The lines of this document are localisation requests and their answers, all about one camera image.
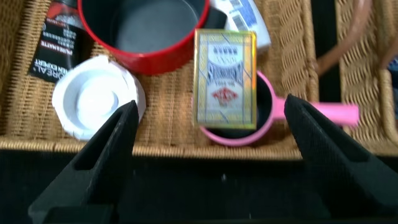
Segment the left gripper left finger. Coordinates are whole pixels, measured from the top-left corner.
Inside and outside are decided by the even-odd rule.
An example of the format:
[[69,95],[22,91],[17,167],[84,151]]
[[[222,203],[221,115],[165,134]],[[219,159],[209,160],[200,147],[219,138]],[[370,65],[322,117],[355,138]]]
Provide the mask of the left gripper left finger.
[[32,202],[34,223],[117,223],[139,124],[135,101],[118,108]]

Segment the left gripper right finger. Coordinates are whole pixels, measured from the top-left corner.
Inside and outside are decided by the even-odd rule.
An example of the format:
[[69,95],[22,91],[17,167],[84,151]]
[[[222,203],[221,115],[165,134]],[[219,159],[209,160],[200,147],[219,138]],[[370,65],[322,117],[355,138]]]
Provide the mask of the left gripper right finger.
[[289,95],[284,114],[312,182],[333,216],[397,216],[397,172],[309,102]]

